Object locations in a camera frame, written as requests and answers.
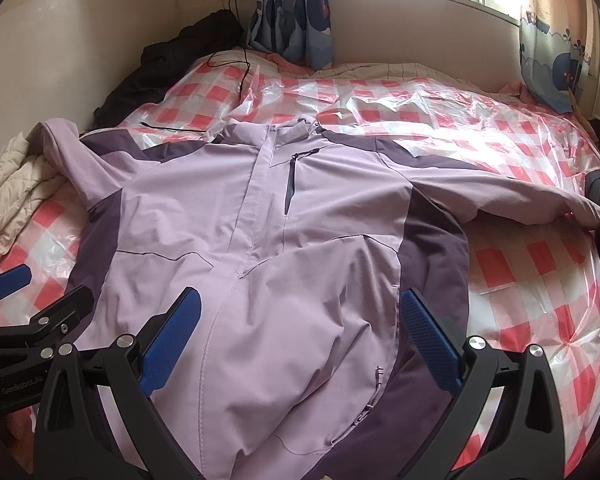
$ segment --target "silver bolt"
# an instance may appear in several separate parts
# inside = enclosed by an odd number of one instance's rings
[[[134,337],[129,334],[121,335],[118,338],[118,340],[116,341],[116,344],[120,348],[129,348],[133,343],[134,343]]]
[[[544,354],[542,347],[538,346],[538,345],[531,345],[529,347],[529,352],[531,355],[533,355],[535,357],[542,357],[542,355]]]
[[[69,355],[72,350],[74,349],[74,346],[71,343],[64,343],[59,349],[58,349],[58,353],[60,355]]]
[[[475,350],[482,350],[485,346],[487,346],[487,342],[481,337],[474,335],[471,339],[469,339],[469,346]]]

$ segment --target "checkered tablecloth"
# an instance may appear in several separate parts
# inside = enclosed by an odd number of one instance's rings
[[[243,59],[242,51],[213,63],[228,58]],[[571,116],[484,94],[424,67],[352,66],[297,78],[258,56],[249,59],[241,101],[245,65],[200,62],[161,104],[140,107],[123,126],[145,148],[210,140],[230,118],[283,123],[304,115],[337,132],[391,136],[414,155],[450,156],[574,193],[583,193],[586,173],[600,169],[600,154]],[[369,80],[370,73],[383,76]],[[26,322],[62,295],[85,221],[70,186],[38,209],[0,263],[2,271],[24,262],[33,273],[31,285],[0,302],[0,324]],[[483,217],[464,227],[471,249],[468,332],[508,350],[531,342],[545,348],[560,397],[569,472],[600,413],[600,260],[592,235],[569,216],[543,226]],[[477,455],[498,398],[494,391],[458,465]]]

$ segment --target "jacket's right sleeve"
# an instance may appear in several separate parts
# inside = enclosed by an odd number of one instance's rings
[[[71,181],[87,209],[90,209],[139,174],[160,164],[142,157],[142,151],[131,136],[127,136],[128,150],[116,146],[115,151],[99,155],[80,142],[74,123],[52,119],[38,124],[29,140],[30,150],[44,152],[48,162]]]
[[[523,224],[546,224],[573,213],[589,230],[600,225],[600,207],[558,187],[532,184],[476,168],[391,167],[422,194],[448,210],[460,223],[484,211]]]

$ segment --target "blue gripper pad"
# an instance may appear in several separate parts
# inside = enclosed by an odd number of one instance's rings
[[[29,285],[31,281],[31,271],[25,264],[21,264],[13,269],[6,270],[0,274],[0,300],[20,290],[23,286]]]
[[[169,309],[168,319],[142,357],[140,387],[149,397],[167,383],[180,354],[200,321],[202,300],[195,288],[187,287]]]
[[[455,396],[462,388],[460,355],[411,289],[400,297],[400,320],[416,343],[438,387]]]

